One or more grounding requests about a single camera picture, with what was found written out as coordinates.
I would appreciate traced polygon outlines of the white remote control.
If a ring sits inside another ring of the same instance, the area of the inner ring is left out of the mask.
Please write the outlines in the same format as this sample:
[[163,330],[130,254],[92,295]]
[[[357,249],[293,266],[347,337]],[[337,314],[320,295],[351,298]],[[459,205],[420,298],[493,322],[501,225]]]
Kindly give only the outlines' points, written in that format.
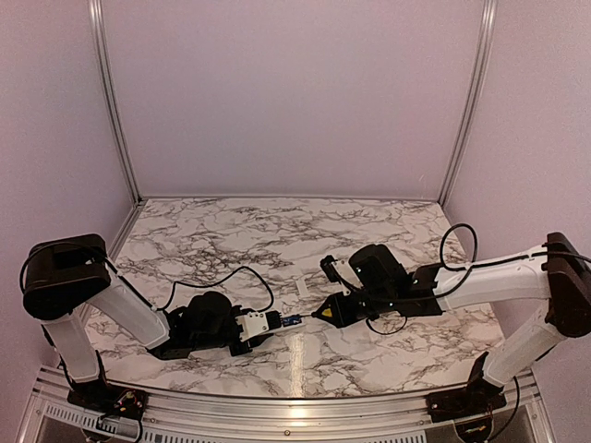
[[301,327],[304,325],[305,317],[301,315],[292,315],[287,317],[280,317],[280,328],[290,329]]

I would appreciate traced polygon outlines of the white battery cover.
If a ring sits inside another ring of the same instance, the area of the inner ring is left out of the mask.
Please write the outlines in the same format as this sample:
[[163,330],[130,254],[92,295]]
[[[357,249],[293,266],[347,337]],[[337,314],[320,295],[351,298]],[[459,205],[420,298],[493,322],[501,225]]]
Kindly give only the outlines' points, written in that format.
[[309,297],[309,290],[306,283],[306,279],[304,277],[300,277],[295,281],[296,288],[298,290],[298,294],[301,298],[308,298]]

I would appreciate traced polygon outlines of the blue battery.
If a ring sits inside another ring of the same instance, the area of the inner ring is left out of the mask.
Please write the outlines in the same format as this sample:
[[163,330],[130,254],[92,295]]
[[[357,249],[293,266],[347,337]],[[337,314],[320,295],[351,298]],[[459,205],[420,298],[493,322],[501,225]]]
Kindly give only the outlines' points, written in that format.
[[299,315],[293,315],[293,316],[282,318],[282,323],[285,327],[301,324],[302,321],[303,321],[303,318]]

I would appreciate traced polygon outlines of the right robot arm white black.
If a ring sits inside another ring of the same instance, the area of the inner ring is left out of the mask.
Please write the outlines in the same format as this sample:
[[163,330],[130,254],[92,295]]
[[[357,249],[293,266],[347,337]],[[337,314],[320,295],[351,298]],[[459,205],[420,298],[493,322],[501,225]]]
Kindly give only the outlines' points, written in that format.
[[348,266],[358,285],[347,281],[327,256],[321,268],[344,288],[313,312],[336,328],[396,312],[403,317],[439,316],[469,305],[537,299],[542,306],[509,338],[474,364],[457,404],[477,413],[521,370],[560,342],[590,332],[590,260],[563,233],[549,233],[544,244],[513,256],[447,265],[443,261],[412,272],[386,245],[356,251]]

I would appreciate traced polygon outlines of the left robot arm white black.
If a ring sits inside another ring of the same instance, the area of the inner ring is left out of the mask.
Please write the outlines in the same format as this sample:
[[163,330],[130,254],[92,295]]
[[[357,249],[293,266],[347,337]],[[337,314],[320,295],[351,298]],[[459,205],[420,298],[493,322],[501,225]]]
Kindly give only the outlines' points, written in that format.
[[38,319],[69,378],[69,402],[108,411],[122,401],[142,402],[133,389],[110,384],[77,309],[90,305],[128,332],[159,360],[185,359],[195,351],[226,347],[248,353],[237,322],[239,307],[208,291],[172,312],[155,308],[117,273],[98,234],[34,246],[19,274],[25,310]]

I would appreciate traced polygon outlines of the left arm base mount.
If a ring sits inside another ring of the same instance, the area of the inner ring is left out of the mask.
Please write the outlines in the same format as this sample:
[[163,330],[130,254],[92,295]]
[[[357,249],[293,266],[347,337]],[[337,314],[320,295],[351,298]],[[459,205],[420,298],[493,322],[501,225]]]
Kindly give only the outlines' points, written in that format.
[[101,370],[96,379],[88,382],[69,380],[67,401],[101,414],[102,418],[124,417],[140,420],[144,414],[148,394],[142,389],[127,388],[107,381]]

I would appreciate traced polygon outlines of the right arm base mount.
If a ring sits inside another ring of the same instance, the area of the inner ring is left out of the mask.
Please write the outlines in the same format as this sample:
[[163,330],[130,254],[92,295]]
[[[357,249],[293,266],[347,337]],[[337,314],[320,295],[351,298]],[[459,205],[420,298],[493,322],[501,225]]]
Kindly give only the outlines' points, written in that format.
[[433,423],[490,413],[507,404],[503,387],[492,385],[484,379],[487,356],[488,352],[484,352],[475,360],[464,386],[429,393],[426,402]]

